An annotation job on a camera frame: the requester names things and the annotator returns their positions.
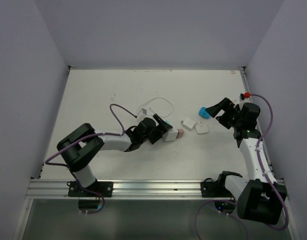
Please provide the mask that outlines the white cube socket adapter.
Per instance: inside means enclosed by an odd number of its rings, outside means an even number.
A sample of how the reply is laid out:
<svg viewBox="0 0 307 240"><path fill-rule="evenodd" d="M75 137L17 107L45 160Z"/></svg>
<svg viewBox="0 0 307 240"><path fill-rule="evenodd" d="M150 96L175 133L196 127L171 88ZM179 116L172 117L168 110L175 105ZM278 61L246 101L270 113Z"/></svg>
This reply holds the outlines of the white cube socket adapter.
<svg viewBox="0 0 307 240"><path fill-rule="evenodd" d="M176 128L172 128L162 136L162 139L165 142L172 142L176 140L178 134L179 134L179 131Z"/></svg>

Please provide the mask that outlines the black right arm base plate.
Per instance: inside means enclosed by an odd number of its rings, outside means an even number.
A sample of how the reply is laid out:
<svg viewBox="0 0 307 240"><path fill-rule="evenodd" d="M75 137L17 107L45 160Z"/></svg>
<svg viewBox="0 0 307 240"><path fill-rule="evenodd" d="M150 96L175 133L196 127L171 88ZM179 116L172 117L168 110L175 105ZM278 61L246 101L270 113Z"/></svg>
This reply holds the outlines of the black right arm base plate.
<svg viewBox="0 0 307 240"><path fill-rule="evenodd" d="M201 196L203 198L228 198L230 202L235 203L233 195L221 186L218 181L212 178L206 178L200 183ZM235 210L235 206L227 202L214 202L214 206L218 211L231 214Z"/></svg>

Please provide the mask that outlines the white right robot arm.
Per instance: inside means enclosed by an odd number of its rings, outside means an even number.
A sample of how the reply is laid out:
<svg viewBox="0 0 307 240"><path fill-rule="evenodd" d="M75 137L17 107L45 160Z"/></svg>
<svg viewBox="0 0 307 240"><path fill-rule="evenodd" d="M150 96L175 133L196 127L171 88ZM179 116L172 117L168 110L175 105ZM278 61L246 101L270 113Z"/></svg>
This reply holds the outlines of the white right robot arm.
<svg viewBox="0 0 307 240"><path fill-rule="evenodd" d="M201 195L207 198L234 197L238 216L244 220L274 226L285 210L287 189L277 182L264 153L263 136L257 129L261 109L241 94L238 104L225 97L206 112L222 126L233 129L233 138L245 161L249 180L241 174L223 171L216 181L200 183Z"/></svg>

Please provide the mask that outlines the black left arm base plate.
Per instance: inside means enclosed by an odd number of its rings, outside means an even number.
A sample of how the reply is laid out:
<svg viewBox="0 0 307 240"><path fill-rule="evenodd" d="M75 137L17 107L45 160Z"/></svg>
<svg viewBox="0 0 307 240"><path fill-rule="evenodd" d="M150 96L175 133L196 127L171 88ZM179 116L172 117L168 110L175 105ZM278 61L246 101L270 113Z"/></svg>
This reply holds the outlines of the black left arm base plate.
<svg viewBox="0 0 307 240"><path fill-rule="evenodd" d="M76 181L66 183L69 187L68 196L78 198L78 208L85 214L99 212L104 205L104 198L111 198L113 183L111 181L97 181L87 188L80 187Z"/></svg>

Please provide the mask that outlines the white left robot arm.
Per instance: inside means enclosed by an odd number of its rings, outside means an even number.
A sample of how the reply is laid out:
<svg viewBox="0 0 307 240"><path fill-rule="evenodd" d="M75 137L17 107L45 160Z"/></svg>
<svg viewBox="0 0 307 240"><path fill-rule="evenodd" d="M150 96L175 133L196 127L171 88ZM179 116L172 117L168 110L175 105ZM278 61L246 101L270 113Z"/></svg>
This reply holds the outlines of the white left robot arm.
<svg viewBox="0 0 307 240"><path fill-rule="evenodd" d="M152 118L144 118L137 126L131 126L123 134L99 134L89 123L84 123L62 139L56 148L68 169L79 181L80 191L90 197L97 192L98 185L89 163L99 151L132 152L147 141L153 145L172 128L172 125L157 114Z"/></svg>

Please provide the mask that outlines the blue plug adapter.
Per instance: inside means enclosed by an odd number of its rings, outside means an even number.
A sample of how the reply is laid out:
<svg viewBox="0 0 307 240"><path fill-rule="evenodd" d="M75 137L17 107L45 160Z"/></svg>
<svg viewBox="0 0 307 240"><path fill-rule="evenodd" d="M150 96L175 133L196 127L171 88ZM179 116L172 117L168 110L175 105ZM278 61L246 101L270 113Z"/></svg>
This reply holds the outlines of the blue plug adapter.
<svg viewBox="0 0 307 240"><path fill-rule="evenodd" d="M204 119L209 119L211 117L210 114L207 112L206 107L201 107L198 111L198 115Z"/></svg>

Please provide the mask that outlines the white long usb charger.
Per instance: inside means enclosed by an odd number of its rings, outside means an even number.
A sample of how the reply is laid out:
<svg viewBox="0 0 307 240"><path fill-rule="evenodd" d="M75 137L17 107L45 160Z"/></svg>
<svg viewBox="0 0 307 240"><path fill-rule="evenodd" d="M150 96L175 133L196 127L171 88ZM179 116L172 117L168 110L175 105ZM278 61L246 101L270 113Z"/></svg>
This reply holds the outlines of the white long usb charger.
<svg viewBox="0 0 307 240"><path fill-rule="evenodd" d="M182 126L188 131L191 131L195 127L196 123L197 123L196 121L192 120L189 117L187 117L184 120L181 120Z"/></svg>

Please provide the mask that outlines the white plug adapter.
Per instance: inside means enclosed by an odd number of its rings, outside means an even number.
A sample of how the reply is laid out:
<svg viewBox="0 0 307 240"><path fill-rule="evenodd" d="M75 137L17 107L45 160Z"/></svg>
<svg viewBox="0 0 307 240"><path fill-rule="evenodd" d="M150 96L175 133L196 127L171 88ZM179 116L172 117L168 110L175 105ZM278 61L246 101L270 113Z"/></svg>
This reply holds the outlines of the white plug adapter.
<svg viewBox="0 0 307 240"><path fill-rule="evenodd" d="M195 124L195 131L198 135L207 134L209 132L209 127L206 123L199 121Z"/></svg>

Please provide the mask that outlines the pink small plug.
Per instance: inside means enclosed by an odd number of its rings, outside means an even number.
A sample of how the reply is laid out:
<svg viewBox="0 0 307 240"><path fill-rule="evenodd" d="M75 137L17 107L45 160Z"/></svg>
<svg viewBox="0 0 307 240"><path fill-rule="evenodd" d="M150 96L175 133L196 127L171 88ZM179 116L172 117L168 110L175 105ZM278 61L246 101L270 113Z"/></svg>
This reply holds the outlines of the pink small plug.
<svg viewBox="0 0 307 240"><path fill-rule="evenodd" d="M177 129L177 139L180 139L184 136L185 131L182 128Z"/></svg>

